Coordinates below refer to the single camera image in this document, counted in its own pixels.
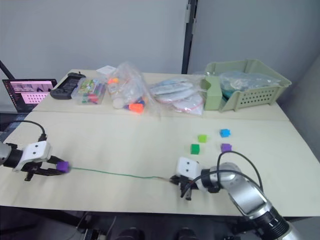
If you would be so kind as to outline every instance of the cable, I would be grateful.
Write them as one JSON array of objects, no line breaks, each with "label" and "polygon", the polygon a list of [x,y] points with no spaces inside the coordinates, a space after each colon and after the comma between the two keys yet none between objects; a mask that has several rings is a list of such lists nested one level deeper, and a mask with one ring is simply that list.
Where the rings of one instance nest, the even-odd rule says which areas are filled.
[{"label": "cable", "polygon": [[35,121],[29,121],[29,120],[14,120],[14,121],[6,121],[4,122],[4,124],[12,124],[12,123],[30,123],[30,124],[34,124],[37,125],[39,128],[41,128],[42,134],[40,135],[38,141],[45,141],[47,140],[47,135],[46,135],[46,131],[44,129],[43,126],[41,126],[39,123],[35,122]]},{"label": "cable", "polygon": [[218,174],[218,173],[233,173],[233,174],[238,174],[241,175],[242,177],[248,179],[250,182],[252,182],[254,185],[256,185],[259,188],[259,185],[249,176],[245,175],[244,173],[240,172],[240,171],[235,171],[235,170],[215,170],[215,171],[210,171],[204,174],[201,174],[200,176],[197,176],[195,179],[193,179],[191,182],[189,182],[183,189],[183,191],[181,191],[181,198],[184,197],[184,195],[186,194],[186,192],[188,191],[189,188],[191,188],[192,184],[194,184],[196,181],[198,181],[199,179],[202,179],[206,176],[209,176],[211,174]]},{"label": "cable", "polygon": [[[218,160],[217,160],[217,164],[216,164],[216,170],[219,171],[220,169],[220,160],[221,160],[221,157],[224,155],[224,154],[227,154],[227,153],[232,153],[232,154],[237,154],[241,157],[243,157],[248,163],[250,163],[250,165],[253,167],[257,177],[258,177],[258,180],[259,180],[259,188],[261,189],[261,191],[263,192],[264,191],[264,187],[263,187],[263,184],[262,184],[262,180],[261,180],[261,177],[260,177],[260,174],[259,174],[259,171],[258,169],[256,168],[256,166],[253,164],[252,161],[249,160],[249,158],[247,158],[245,155],[237,152],[237,151],[224,151],[222,153],[220,153],[219,157],[218,157]],[[218,186],[220,186],[220,174],[218,173],[217,174],[217,183],[218,183]]]},{"label": "cable", "polygon": [[111,223],[111,226],[109,227],[108,231],[106,232],[105,238],[108,237],[109,233],[111,232],[111,229],[114,227],[116,219],[117,219],[117,216],[114,216],[113,222]]},{"label": "cable", "polygon": [[109,172],[109,171],[100,171],[100,170],[87,169],[87,168],[81,168],[81,167],[71,167],[71,168],[76,169],[76,170],[92,171],[92,172],[97,172],[97,173],[132,177],[132,178],[137,178],[137,179],[161,179],[161,180],[169,181],[168,179],[166,179],[165,177],[162,177],[162,176],[136,176],[136,175],[131,175],[131,174],[122,174],[122,173],[115,173],[115,172]]},{"label": "cable", "polygon": [[77,233],[77,231],[78,231],[78,228],[79,228],[81,222],[85,219],[85,217],[86,217],[87,215],[88,215],[88,211],[86,211],[86,212],[84,213],[84,215],[81,217],[78,225],[75,227],[74,233],[73,233],[70,237],[68,237],[66,240],[70,240],[70,239],[72,239],[72,238],[76,235],[76,233]]}]

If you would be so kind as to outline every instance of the blue cube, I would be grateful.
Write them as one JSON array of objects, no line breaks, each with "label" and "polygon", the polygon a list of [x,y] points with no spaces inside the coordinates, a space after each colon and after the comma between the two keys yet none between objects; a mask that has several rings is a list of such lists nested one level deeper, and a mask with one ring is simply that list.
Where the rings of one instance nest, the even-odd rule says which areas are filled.
[{"label": "blue cube", "polygon": [[221,129],[220,130],[220,136],[222,138],[227,138],[230,136],[230,130],[229,129]]}]

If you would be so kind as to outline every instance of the white table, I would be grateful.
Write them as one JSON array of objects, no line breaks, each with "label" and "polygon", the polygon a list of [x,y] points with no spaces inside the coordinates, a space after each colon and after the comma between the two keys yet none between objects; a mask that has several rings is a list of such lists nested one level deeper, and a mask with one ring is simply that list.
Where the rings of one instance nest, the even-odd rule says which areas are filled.
[{"label": "white table", "polygon": [[[170,178],[180,156],[216,165],[221,143],[249,157],[264,183],[264,192],[283,216],[320,216],[320,164],[286,120],[153,117],[147,115],[41,112],[27,120],[43,125],[52,154],[74,167],[139,176]],[[221,138],[219,129],[231,136]],[[38,139],[40,130],[22,123],[7,139],[21,148]],[[190,155],[198,134],[209,136],[200,155]],[[233,161],[253,179],[251,166],[236,155]],[[179,188],[158,179],[137,179],[73,169],[60,176],[35,175],[0,167],[0,205],[39,209],[103,212],[170,213],[238,216],[227,193],[193,191],[192,201]]]},{"label": "white table", "polygon": [[[82,70],[72,69],[70,72],[79,72],[86,75],[89,78],[95,78],[98,73],[95,70]],[[183,76],[181,74],[165,74],[165,73],[144,73],[145,81],[148,84],[153,84],[166,80],[168,78]],[[61,84],[67,75],[58,83]],[[109,94],[106,92],[100,105],[77,105],[73,100],[57,100],[51,96],[47,96],[33,111],[36,112],[64,112],[64,113],[89,113],[89,114],[117,114],[117,115],[132,115],[132,112],[125,109],[115,110],[111,103]],[[167,117],[193,117],[189,114],[176,113],[172,111],[164,111],[161,113]],[[277,120],[277,121],[288,121],[288,117],[281,110],[277,103],[274,105],[261,105],[255,107],[248,107],[235,111],[205,111],[203,114],[204,118],[211,119],[248,119],[248,120]]]}]

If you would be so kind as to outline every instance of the laptop screen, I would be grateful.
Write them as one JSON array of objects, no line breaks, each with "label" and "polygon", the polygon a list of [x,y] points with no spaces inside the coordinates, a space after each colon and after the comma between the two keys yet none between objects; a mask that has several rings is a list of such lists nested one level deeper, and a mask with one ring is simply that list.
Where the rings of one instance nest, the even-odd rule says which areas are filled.
[{"label": "laptop screen", "polygon": [[18,113],[29,113],[57,85],[55,79],[2,80]]}]

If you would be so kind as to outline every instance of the basket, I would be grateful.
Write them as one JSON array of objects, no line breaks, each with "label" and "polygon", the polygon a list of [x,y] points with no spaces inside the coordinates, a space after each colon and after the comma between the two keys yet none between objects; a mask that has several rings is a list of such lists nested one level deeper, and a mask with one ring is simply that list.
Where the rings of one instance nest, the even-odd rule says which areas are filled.
[{"label": "basket", "polygon": [[237,111],[241,108],[247,108],[263,104],[274,104],[278,97],[289,87],[292,83],[284,76],[274,71],[260,60],[247,59],[243,61],[228,61],[228,62],[212,62],[209,63],[205,72],[209,74],[203,80],[205,83],[202,84],[207,89],[207,96],[204,109],[213,110],[213,101],[216,101],[216,96],[210,95],[210,82],[217,81],[218,75],[229,71],[239,71],[244,73],[259,73],[265,74],[275,79],[280,80],[279,85],[276,86],[265,86],[260,88],[248,89],[247,91],[235,91],[231,97],[225,101],[221,100],[219,111],[224,112],[228,110]]}]

